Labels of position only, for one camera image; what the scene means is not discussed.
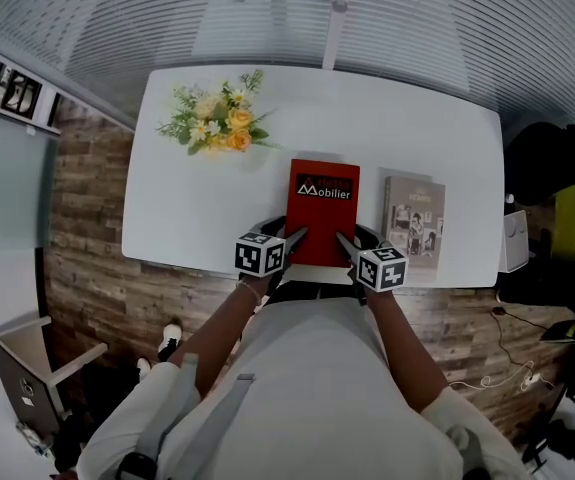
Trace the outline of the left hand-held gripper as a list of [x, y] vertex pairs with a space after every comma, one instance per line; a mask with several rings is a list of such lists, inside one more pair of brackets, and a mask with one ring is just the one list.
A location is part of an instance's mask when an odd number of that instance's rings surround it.
[[[255, 298], [271, 294], [282, 280], [284, 269], [291, 266], [291, 256], [308, 233], [302, 227], [290, 236], [276, 237], [285, 226], [286, 216], [271, 217], [256, 223], [236, 240], [235, 268], [239, 272], [238, 284], [245, 286]], [[268, 279], [267, 290], [259, 292], [251, 279]]]

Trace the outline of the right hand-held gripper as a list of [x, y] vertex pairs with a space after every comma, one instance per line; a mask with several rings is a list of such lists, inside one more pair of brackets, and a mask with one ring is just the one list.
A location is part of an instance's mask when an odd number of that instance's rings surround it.
[[355, 235], [335, 234], [344, 255], [354, 270], [354, 287], [361, 305], [366, 304], [368, 290], [375, 293], [391, 292], [405, 283], [408, 258], [379, 232], [355, 225]]

